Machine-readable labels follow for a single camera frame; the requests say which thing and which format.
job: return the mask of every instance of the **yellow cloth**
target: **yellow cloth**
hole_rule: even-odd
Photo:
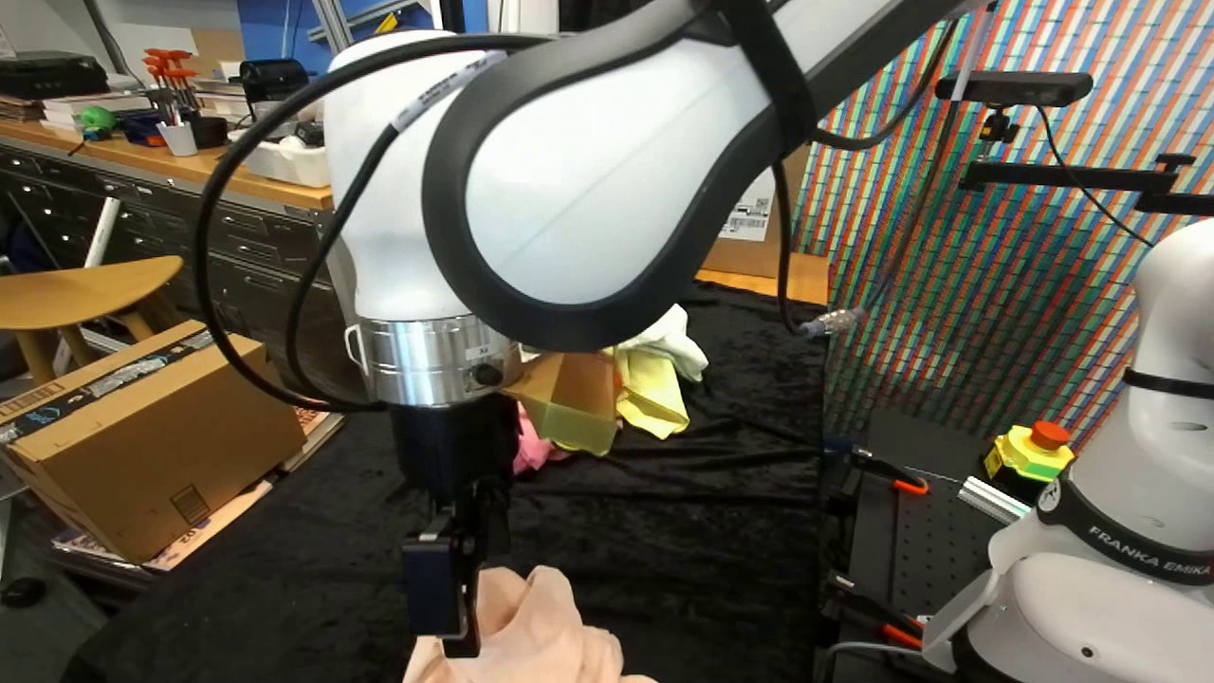
[[[676,362],[663,350],[618,350],[618,403],[616,413],[635,427],[644,427],[659,439],[688,427],[685,386]]]
[[[703,383],[711,369],[711,358],[688,336],[688,310],[679,302],[616,350],[663,350],[691,383]]]

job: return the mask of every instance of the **black floor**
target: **black floor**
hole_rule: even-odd
[[[19,392],[19,381],[0,383],[0,403]],[[16,486],[19,477],[0,463],[0,499]],[[57,527],[41,521],[35,508],[12,505],[12,532],[0,575],[38,575],[46,579],[46,598],[38,598],[35,606],[0,602],[5,683],[57,683],[69,656],[105,622],[103,611],[76,584],[69,584],[54,566],[46,566],[54,532]]]

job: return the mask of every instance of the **cable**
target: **cable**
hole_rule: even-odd
[[[795,267],[795,190],[784,162],[776,162],[776,203],[782,221],[782,267],[779,267],[779,308],[789,335],[797,335],[795,310],[789,310],[789,267]]]
[[[501,53],[494,58],[483,58],[473,64],[468,64],[464,71],[432,83],[428,90],[416,95],[416,102],[410,102],[405,110],[395,115],[395,121],[387,121],[381,128],[381,138],[373,142],[373,147],[366,150],[366,162],[358,166],[344,196],[338,202],[334,215],[328,221],[328,230],[319,240],[319,245],[313,250],[306,267],[304,267],[304,278],[295,286],[295,296],[294,296],[294,310],[289,310],[289,336],[284,336],[284,353],[289,353],[289,369],[294,374],[304,383],[304,392],[319,394],[319,398],[329,398],[328,392],[319,392],[304,364],[300,364],[300,324],[304,324],[304,302],[306,302],[306,292],[317,289],[334,244],[341,240],[354,209],[360,203],[370,183],[376,178],[384,155],[391,150],[391,143],[416,121],[424,117],[440,100],[456,95],[459,87],[468,87],[473,74],[483,74],[487,68],[494,68],[501,61]]]
[[[826,143],[826,147],[844,147],[844,150],[865,150],[865,147],[886,143],[886,142],[918,110],[922,95],[930,90],[930,83],[932,83],[932,74],[936,74],[936,68],[941,68],[941,61],[944,61],[944,53],[949,53],[949,47],[954,47],[954,38],[956,38],[956,26],[960,26],[960,18],[954,18],[954,24],[944,26],[936,48],[930,53],[930,61],[927,61],[922,71],[918,71],[918,83],[912,87],[912,100],[902,102],[902,110],[896,110],[893,121],[886,121],[886,125],[882,125],[875,134],[870,134],[870,138],[838,138],[838,134],[830,134],[830,128],[811,128],[810,142]]]
[[[870,654],[870,656],[882,654],[882,656],[922,661],[918,647],[902,647],[902,644],[886,644],[886,640],[834,640],[834,644],[826,647],[826,656],[822,656],[822,683],[834,679],[834,661],[838,661],[844,654]]]
[[[529,48],[539,47],[542,38],[525,38],[525,35],[473,35],[473,38],[432,38],[432,43],[410,43],[410,47],[391,47],[384,53],[373,53],[366,61],[354,61],[338,71],[328,71],[319,80],[313,80],[304,90],[289,95],[280,105],[274,105],[262,121],[255,121],[218,162],[212,178],[207,183],[201,196],[199,196],[199,225],[193,225],[193,255],[199,255],[199,269],[193,269],[193,286],[199,286],[199,316],[207,324],[207,330],[212,335],[218,350],[224,353],[224,362],[250,381],[257,392],[304,405],[304,410],[366,410],[366,403],[323,403],[323,398],[306,398],[300,392],[284,392],[276,383],[268,383],[267,374],[257,374],[231,346],[229,330],[218,320],[218,301],[212,301],[212,272],[209,272],[209,240],[212,240],[212,215],[218,203],[231,183],[231,174],[241,169],[241,162],[267,142],[274,138],[276,125],[284,125],[294,115],[300,115],[304,105],[313,105],[317,100],[366,80],[373,71],[395,68],[401,61],[421,61],[421,58],[437,58],[437,53],[464,53],[464,48]]]
[[[1050,143],[1055,162],[1069,174],[1069,183],[1087,195],[1087,202],[1098,203],[1098,214],[1107,215],[1107,225],[1117,225],[1120,230],[1127,230],[1136,244],[1152,245],[1141,230],[1136,230],[1130,225],[1125,225],[1120,215],[1113,215],[1107,203],[1106,203],[1093,190],[1087,190],[1087,187],[1078,183],[1078,174],[1069,169],[1069,162],[1065,162],[1063,150],[1058,150],[1058,142],[1055,142],[1055,125],[1050,125],[1050,117],[1047,117],[1047,105],[1036,105],[1036,115],[1040,115],[1040,121],[1042,121],[1042,128],[1047,128],[1047,143]]]

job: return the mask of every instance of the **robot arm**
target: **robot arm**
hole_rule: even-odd
[[[370,392],[449,410],[511,374],[511,340],[640,335],[753,178],[960,2],[654,0],[491,68],[449,53],[341,87],[338,195],[401,102],[478,71],[395,142],[329,257]],[[338,68],[395,43],[416,35],[354,47]]]

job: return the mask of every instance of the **wall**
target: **wall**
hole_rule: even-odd
[[[370,9],[381,9],[384,0],[341,0],[344,18]],[[473,26],[470,35],[483,35],[487,26],[487,2],[464,0],[464,15]],[[440,0],[416,0],[401,10],[405,26],[437,26],[443,18]],[[334,53],[323,43],[313,43],[306,35],[319,26],[313,0],[241,0],[241,26],[246,58],[274,61],[294,58],[306,71],[328,71]]]
[[[150,74],[150,47],[199,53],[193,30],[241,30],[234,0],[98,0],[98,9],[137,74]],[[0,35],[12,48],[72,48],[112,68],[84,0],[0,0]]]
[[[1209,0],[1004,0],[998,18],[979,43],[984,68],[1098,74],[1087,102],[1050,115],[1069,162],[1149,166],[1156,150],[1190,150],[1199,162],[1180,190],[1214,195]],[[922,61],[927,47],[907,48],[826,125],[882,125]],[[872,405],[896,405],[972,434],[1042,413],[1093,434],[1136,350],[1130,278],[1145,250],[1073,190],[956,187],[972,159],[1050,162],[1034,110],[1016,110],[1026,128],[1012,143],[979,143],[979,105],[965,105],[927,215],[912,225],[941,110],[922,105],[865,155],[811,147],[801,245],[834,257],[838,308],[875,301],[896,236],[913,228],[887,296],[834,346],[830,427],[857,434]],[[1136,214],[1130,195],[1098,196],[1149,240],[1189,225]]]

